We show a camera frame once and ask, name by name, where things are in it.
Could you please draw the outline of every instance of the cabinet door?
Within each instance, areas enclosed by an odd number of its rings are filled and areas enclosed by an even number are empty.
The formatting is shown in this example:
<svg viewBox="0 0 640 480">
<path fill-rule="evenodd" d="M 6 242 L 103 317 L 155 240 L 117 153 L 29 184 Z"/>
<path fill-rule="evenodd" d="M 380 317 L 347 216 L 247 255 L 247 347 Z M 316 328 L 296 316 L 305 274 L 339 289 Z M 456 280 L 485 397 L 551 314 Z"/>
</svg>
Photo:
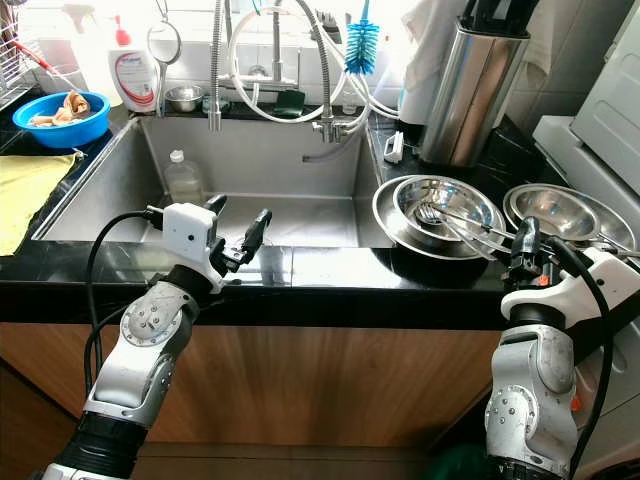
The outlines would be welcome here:
<svg viewBox="0 0 640 480">
<path fill-rule="evenodd" d="M 2 324 L 2 357 L 78 416 L 86 325 Z M 117 327 L 105 329 L 105 351 Z M 490 385 L 499 333 L 196 326 L 150 441 L 430 443 Z"/>
</svg>

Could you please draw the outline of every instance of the black cable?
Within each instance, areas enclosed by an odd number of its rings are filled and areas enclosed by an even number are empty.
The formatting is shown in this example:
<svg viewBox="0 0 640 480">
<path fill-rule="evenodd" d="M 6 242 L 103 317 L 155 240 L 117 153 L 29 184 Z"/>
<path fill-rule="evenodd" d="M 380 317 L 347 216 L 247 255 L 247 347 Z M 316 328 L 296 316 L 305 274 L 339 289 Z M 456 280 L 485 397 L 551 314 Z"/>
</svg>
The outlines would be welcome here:
<svg viewBox="0 0 640 480">
<path fill-rule="evenodd" d="M 84 344 L 84 389 L 85 389 L 85 397 L 89 397 L 89 393 L 91 392 L 91 387 L 93 386 L 93 378 L 91 377 L 91 347 L 97 338 L 100 337 L 100 331 L 104 328 L 104 326 L 109 323 L 114 317 L 120 315 L 124 312 L 129 304 L 118 308 L 115 312 L 107 315 L 104 320 L 96 325 L 96 328 L 91 331 L 89 336 L 87 337 L 87 341 Z"/>
<path fill-rule="evenodd" d="M 85 270 L 85 288 L 86 288 L 86 294 L 87 294 L 87 303 L 89 305 L 89 319 L 91 321 L 91 334 L 93 336 L 93 342 L 95 343 L 95 349 L 96 349 L 95 351 L 96 376 L 98 375 L 98 373 L 100 372 L 100 368 L 102 367 L 102 341 L 100 339 L 99 330 L 94 335 L 94 333 L 98 328 L 98 314 L 96 313 L 95 299 L 93 296 L 93 264 L 95 263 L 96 255 L 98 254 L 98 249 L 100 248 L 100 245 L 104 240 L 104 237 L 107 236 L 109 231 L 118 222 L 121 222 L 122 220 L 125 220 L 127 218 L 135 218 L 135 217 L 146 218 L 148 217 L 148 214 L 145 211 L 127 212 L 127 213 L 123 213 L 122 215 L 118 215 L 109 223 L 107 223 L 105 227 L 102 229 L 102 231 L 96 237 L 96 240 L 93 242 L 93 246 L 91 247 L 91 252 L 89 253 L 89 258 L 87 260 L 87 269 Z M 85 368 L 85 383 L 86 383 L 87 375 L 90 379 L 89 388 L 91 388 L 91 383 L 93 383 L 93 381 L 91 380 L 92 378 L 91 362 L 89 362 L 88 369 Z"/>
<path fill-rule="evenodd" d="M 609 315 L 609 305 L 607 305 L 607 300 L 604 298 L 602 291 L 598 287 L 594 278 L 589 273 L 586 265 L 582 263 L 576 253 L 559 238 L 551 237 L 549 240 L 547 240 L 547 243 L 550 244 L 557 252 L 561 262 L 570 262 L 576 268 L 576 270 L 580 274 L 580 277 L 582 277 L 584 283 L 591 291 L 591 294 L 593 295 L 596 303 L 598 304 L 598 308 L 600 309 L 600 325 L 604 338 L 604 342 L 602 343 L 604 347 L 602 355 L 602 370 L 600 371 L 598 389 L 596 390 L 596 395 L 593 400 L 593 408 L 591 409 L 589 420 L 587 420 L 587 423 L 582 430 L 582 434 L 578 439 L 578 445 L 576 446 L 575 452 L 573 453 L 573 457 L 571 457 L 571 469 L 569 472 L 569 479 L 571 479 L 578 469 L 580 459 L 582 458 L 582 454 L 584 453 L 587 443 L 589 442 L 589 438 L 591 438 L 591 434 L 596 428 L 596 423 L 600 418 L 600 413 L 602 412 L 602 407 L 607 396 L 609 378 L 611 378 L 611 362 L 613 361 L 613 332 L 609 328 L 609 324 L 606 320 L 607 315 Z"/>
</svg>

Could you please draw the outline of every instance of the kitchen sink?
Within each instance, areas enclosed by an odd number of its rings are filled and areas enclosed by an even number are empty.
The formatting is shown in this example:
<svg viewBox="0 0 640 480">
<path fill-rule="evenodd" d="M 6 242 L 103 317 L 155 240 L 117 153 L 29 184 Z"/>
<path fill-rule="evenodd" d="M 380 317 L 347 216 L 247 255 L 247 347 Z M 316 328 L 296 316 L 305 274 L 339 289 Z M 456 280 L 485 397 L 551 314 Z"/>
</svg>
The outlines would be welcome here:
<svg viewBox="0 0 640 480">
<path fill-rule="evenodd" d="M 207 196 L 224 193 L 218 235 L 232 244 L 262 208 L 273 212 L 266 245 L 387 247 L 371 199 L 379 185 L 369 137 L 323 144 L 309 124 L 224 120 L 210 132 L 204 119 L 136 117 L 105 147 L 34 240 L 92 241 L 116 215 L 171 203 L 162 172 L 169 153 L 184 150 L 198 164 Z M 117 225 L 107 241 L 159 242 L 140 219 Z"/>
</svg>

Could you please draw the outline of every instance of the faucet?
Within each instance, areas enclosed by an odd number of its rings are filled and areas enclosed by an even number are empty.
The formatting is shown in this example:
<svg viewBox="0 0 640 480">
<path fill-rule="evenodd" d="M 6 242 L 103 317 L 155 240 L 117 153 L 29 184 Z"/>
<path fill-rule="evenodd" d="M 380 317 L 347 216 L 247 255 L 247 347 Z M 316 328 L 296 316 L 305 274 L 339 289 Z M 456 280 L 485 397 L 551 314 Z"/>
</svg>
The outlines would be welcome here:
<svg viewBox="0 0 640 480">
<path fill-rule="evenodd" d="M 222 2 L 225 1 L 226 6 L 226 24 L 227 24 L 227 41 L 231 38 L 230 32 L 230 10 L 229 0 L 216 0 L 214 10 L 214 24 L 213 24 L 213 38 L 211 42 L 211 108 L 209 110 L 209 129 L 212 131 L 219 131 L 221 129 L 221 114 L 220 114 L 220 87 L 233 88 L 233 82 L 229 75 L 218 74 L 218 61 L 220 50 L 220 24 L 221 24 L 221 11 Z M 322 134 L 323 142 L 339 142 L 342 137 L 343 127 L 337 123 L 333 117 L 331 109 L 331 85 L 329 77 L 329 61 L 327 58 L 327 50 L 322 38 L 320 28 L 322 28 L 314 15 L 313 11 L 307 5 L 305 0 L 295 0 L 300 8 L 305 13 L 311 28 L 316 37 L 318 44 L 318 53 L 320 54 L 320 64 L 322 67 L 322 86 L 323 86 L 323 101 L 322 101 L 322 114 L 320 120 L 313 122 L 312 126 L 314 131 Z M 282 0 L 276 0 L 275 6 L 278 7 L 282 3 Z M 281 46 L 280 46 L 280 13 L 273 13 L 273 59 L 272 59 L 273 72 L 271 77 L 265 77 L 262 75 L 242 75 L 241 81 L 246 81 L 248 84 L 253 84 L 255 87 L 260 86 L 263 91 L 282 91 L 291 88 L 298 89 L 300 87 L 300 50 L 298 50 L 298 78 L 297 80 L 289 80 L 283 77 L 283 62 L 281 59 Z"/>
</svg>

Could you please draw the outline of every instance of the blue bowl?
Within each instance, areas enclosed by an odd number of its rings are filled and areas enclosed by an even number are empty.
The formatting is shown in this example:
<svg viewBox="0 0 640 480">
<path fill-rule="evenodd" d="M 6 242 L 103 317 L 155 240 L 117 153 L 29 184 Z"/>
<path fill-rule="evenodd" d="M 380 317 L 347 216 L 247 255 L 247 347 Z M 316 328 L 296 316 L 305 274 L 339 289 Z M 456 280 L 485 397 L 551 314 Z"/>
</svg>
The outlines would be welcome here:
<svg viewBox="0 0 640 480">
<path fill-rule="evenodd" d="M 54 93 L 33 100 L 13 114 L 13 123 L 31 132 L 45 147 L 71 148 L 84 145 L 100 137 L 109 127 L 109 100 L 104 95 L 79 92 L 89 102 L 91 115 L 79 122 L 58 127 L 35 127 L 29 122 L 35 115 L 55 115 L 62 106 L 67 93 Z"/>
</svg>

